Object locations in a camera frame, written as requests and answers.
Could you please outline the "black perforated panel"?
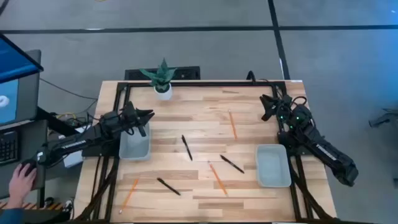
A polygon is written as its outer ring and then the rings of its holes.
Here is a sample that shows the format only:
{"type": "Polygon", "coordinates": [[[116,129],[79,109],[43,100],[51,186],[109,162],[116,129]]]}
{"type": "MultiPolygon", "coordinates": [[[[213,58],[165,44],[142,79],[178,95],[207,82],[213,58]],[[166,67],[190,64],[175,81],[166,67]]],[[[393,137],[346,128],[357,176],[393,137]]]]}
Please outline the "black perforated panel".
{"type": "MultiPolygon", "coordinates": [[[[125,80],[150,80],[149,77],[145,76],[139,69],[125,70],[124,74],[125,80]]],[[[178,67],[175,71],[173,80],[200,80],[200,67],[178,67]]]]}

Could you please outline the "grey plastic bin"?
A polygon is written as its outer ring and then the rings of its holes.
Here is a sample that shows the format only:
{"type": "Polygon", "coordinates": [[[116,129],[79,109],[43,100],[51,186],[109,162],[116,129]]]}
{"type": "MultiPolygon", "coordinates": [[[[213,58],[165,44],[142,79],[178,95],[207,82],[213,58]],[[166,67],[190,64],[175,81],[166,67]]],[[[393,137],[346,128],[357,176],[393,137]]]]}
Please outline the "grey plastic bin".
{"type": "Polygon", "coordinates": [[[261,187],[291,186],[286,148],[281,144],[261,144],[256,150],[257,182],[261,187]]]}
{"type": "Polygon", "coordinates": [[[130,161],[147,161],[151,155],[151,130],[150,125],[144,126],[146,133],[142,137],[137,128],[133,128],[134,134],[130,135],[127,132],[121,133],[119,145],[119,157],[130,161]]]}

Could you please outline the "dark grey side desk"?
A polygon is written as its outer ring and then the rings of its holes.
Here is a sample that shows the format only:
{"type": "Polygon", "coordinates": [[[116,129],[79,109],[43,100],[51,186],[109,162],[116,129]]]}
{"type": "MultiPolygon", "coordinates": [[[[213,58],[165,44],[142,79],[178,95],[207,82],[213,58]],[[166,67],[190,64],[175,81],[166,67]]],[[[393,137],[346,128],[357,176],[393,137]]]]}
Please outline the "dark grey side desk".
{"type": "MultiPolygon", "coordinates": [[[[16,132],[16,143],[20,152],[18,161],[6,165],[0,164],[0,199],[8,198],[9,181],[17,165],[26,159],[34,157],[43,143],[47,142],[47,125],[48,121],[39,120],[0,130],[0,135],[3,132],[16,132]]],[[[37,166],[37,177],[32,189],[41,189],[53,179],[66,180],[67,184],[72,181],[77,182],[80,177],[81,167],[82,163],[66,168],[64,162],[45,170],[43,166],[37,166]]]]}

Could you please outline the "person's forearm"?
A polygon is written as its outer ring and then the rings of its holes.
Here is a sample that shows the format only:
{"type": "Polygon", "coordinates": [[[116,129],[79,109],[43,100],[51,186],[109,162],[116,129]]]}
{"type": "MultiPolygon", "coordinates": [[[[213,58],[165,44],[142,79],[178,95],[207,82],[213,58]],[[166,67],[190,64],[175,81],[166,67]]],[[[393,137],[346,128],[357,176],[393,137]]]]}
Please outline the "person's forearm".
{"type": "Polygon", "coordinates": [[[23,211],[22,208],[5,209],[0,215],[0,224],[23,224],[23,211]]]}

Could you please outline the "black pen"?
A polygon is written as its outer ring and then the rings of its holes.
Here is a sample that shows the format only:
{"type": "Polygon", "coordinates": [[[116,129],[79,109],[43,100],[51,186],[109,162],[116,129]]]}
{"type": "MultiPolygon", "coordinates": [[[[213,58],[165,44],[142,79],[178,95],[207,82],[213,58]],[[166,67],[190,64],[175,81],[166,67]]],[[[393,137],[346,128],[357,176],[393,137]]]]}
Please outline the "black pen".
{"type": "Polygon", "coordinates": [[[190,160],[193,161],[192,154],[191,154],[191,152],[190,152],[189,146],[188,146],[188,144],[187,144],[187,141],[186,141],[184,135],[182,135],[182,141],[183,141],[183,143],[184,143],[184,145],[185,145],[185,148],[186,148],[186,150],[187,150],[187,153],[188,153],[188,156],[189,156],[190,160]]]}
{"type": "Polygon", "coordinates": [[[227,162],[229,165],[233,166],[235,169],[237,169],[238,171],[240,171],[240,173],[244,174],[244,171],[238,167],[235,163],[233,163],[232,161],[230,161],[229,159],[227,159],[225,156],[220,155],[221,159],[224,160],[225,162],[227,162]]]}
{"type": "Polygon", "coordinates": [[[171,187],[169,184],[167,184],[163,179],[161,179],[160,177],[157,178],[157,180],[164,185],[165,187],[167,187],[169,190],[171,190],[173,193],[177,194],[177,195],[181,195],[181,193],[179,191],[177,191],[176,189],[174,189],[173,187],[171,187]]]}

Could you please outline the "black computer mouse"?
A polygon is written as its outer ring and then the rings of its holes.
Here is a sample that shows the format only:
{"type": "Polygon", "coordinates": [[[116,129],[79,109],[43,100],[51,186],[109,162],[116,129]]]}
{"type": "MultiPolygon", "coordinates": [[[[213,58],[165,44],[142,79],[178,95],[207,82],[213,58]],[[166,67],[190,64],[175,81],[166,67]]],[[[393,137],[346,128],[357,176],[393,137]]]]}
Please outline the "black computer mouse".
{"type": "Polygon", "coordinates": [[[24,160],[21,163],[21,169],[19,171],[19,174],[21,174],[21,172],[24,170],[24,168],[28,166],[28,168],[26,169],[26,171],[24,172],[24,176],[27,177],[34,169],[37,168],[37,161],[35,159],[27,159],[24,160]]]}

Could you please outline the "orange pencil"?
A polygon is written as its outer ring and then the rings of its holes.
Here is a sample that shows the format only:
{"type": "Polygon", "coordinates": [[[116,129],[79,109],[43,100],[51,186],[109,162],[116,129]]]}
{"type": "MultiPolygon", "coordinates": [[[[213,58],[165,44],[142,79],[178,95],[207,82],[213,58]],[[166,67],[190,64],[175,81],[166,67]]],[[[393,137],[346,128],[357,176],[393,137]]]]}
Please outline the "orange pencil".
{"type": "Polygon", "coordinates": [[[234,122],[231,110],[228,110],[228,114],[229,114],[229,119],[230,119],[230,122],[231,122],[231,127],[232,127],[232,130],[233,130],[234,140],[237,140],[238,136],[237,136],[235,122],[234,122]]]}
{"type": "Polygon", "coordinates": [[[123,202],[123,204],[122,204],[121,209],[120,209],[119,212],[118,212],[119,214],[122,214],[122,213],[123,213],[123,210],[126,208],[128,202],[129,202],[129,200],[130,200],[130,198],[131,198],[131,196],[132,196],[132,193],[133,193],[134,189],[136,188],[136,185],[137,185],[138,181],[139,181],[139,179],[136,179],[136,180],[134,181],[134,183],[133,183],[133,185],[132,185],[132,187],[131,187],[131,189],[130,189],[128,195],[127,195],[127,197],[125,198],[125,200],[124,200],[124,202],[123,202]]]}
{"type": "Polygon", "coordinates": [[[217,180],[217,183],[219,184],[221,190],[223,191],[223,193],[225,194],[226,197],[229,197],[228,192],[227,192],[226,189],[225,189],[225,186],[223,185],[223,183],[222,183],[220,177],[218,176],[218,174],[217,174],[215,168],[213,167],[213,164],[212,164],[210,161],[208,161],[208,164],[209,164],[209,167],[210,167],[212,173],[214,174],[214,176],[215,176],[215,178],[216,178],[216,180],[217,180]]]}

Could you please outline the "black keyboard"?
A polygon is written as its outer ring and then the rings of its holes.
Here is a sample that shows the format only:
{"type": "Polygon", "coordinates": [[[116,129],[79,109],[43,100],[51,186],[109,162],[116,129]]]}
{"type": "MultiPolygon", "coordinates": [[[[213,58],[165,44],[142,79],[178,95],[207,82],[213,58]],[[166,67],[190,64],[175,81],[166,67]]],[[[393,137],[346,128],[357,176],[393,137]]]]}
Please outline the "black keyboard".
{"type": "Polygon", "coordinates": [[[0,134],[0,166],[19,161],[18,133],[10,131],[0,134]]]}

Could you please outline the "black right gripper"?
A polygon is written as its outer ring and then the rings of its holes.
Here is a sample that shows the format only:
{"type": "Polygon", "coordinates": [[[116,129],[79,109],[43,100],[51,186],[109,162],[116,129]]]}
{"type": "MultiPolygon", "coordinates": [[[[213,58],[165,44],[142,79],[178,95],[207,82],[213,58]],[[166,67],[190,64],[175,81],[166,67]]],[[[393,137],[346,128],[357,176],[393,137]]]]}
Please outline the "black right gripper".
{"type": "Polygon", "coordinates": [[[265,107],[265,113],[261,118],[263,121],[268,121],[274,115],[276,115],[278,120],[287,120],[290,118],[292,106],[291,96],[284,95],[282,98],[273,98],[262,95],[259,98],[265,107]]]}

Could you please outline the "white plant pot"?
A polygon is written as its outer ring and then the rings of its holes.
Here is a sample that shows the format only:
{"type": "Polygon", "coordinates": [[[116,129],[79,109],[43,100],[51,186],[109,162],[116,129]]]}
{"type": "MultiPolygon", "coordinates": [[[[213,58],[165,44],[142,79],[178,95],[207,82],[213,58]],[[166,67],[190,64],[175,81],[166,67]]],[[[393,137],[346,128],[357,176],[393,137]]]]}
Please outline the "white plant pot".
{"type": "Polygon", "coordinates": [[[167,91],[161,93],[161,92],[157,91],[156,87],[154,87],[154,91],[156,92],[157,98],[159,100],[163,100],[163,101],[170,100],[171,97],[172,97],[172,94],[173,94],[172,86],[171,86],[170,83],[169,83],[169,86],[167,88],[167,91]]]}

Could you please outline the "green succulent plant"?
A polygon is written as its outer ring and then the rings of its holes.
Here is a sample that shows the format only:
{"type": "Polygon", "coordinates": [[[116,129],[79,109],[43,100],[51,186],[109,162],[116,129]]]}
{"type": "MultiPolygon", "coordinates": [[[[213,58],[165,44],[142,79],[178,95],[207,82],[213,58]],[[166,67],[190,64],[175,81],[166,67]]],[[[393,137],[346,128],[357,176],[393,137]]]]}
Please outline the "green succulent plant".
{"type": "Polygon", "coordinates": [[[170,82],[175,76],[176,68],[169,68],[165,58],[162,63],[158,66],[155,73],[148,72],[147,70],[140,68],[140,72],[151,80],[150,85],[154,87],[158,93],[165,93],[170,89],[170,82]]]}

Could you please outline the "thin black-edged monitor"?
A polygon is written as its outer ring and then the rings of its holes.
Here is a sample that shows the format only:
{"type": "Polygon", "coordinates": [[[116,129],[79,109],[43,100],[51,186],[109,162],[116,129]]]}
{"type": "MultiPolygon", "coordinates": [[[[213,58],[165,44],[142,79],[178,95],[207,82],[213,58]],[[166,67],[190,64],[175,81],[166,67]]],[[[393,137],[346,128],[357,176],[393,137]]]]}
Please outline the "thin black-edged monitor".
{"type": "Polygon", "coordinates": [[[44,68],[0,33],[0,83],[43,72],[44,68]]]}

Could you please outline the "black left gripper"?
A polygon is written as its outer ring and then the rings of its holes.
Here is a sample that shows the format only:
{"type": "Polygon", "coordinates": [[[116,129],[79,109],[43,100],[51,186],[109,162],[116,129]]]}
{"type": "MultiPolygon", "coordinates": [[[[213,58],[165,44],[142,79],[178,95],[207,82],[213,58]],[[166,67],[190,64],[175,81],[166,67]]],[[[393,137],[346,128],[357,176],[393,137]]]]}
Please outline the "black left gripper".
{"type": "Polygon", "coordinates": [[[137,127],[139,124],[146,125],[153,115],[155,115],[153,110],[138,109],[136,112],[132,102],[128,101],[127,104],[122,108],[121,120],[125,127],[133,128],[137,127]]]}

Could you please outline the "black floor stand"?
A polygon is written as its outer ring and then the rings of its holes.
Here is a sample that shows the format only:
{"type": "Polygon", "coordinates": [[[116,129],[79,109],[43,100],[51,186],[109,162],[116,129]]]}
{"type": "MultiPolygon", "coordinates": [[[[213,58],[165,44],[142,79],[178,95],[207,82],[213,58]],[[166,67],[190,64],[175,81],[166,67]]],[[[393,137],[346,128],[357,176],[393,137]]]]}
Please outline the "black floor stand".
{"type": "Polygon", "coordinates": [[[369,120],[371,128],[377,128],[384,123],[391,123],[398,128],[398,109],[383,108],[384,114],[376,119],[369,120]]]}

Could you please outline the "person's hand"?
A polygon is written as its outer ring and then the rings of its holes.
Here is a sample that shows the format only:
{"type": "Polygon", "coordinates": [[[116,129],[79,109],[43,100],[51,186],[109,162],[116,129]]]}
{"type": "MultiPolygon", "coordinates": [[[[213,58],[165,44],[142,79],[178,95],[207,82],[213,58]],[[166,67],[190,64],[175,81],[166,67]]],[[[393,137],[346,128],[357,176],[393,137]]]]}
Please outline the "person's hand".
{"type": "Polygon", "coordinates": [[[9,183],[9,200],[7,203],[7,209],[21,208],[24,203],[24,199],[29,194],[36,177],[36,168],[30,169],[30,164],[22,166],[19,164],[13,172],[11,181],[9,183]]]}

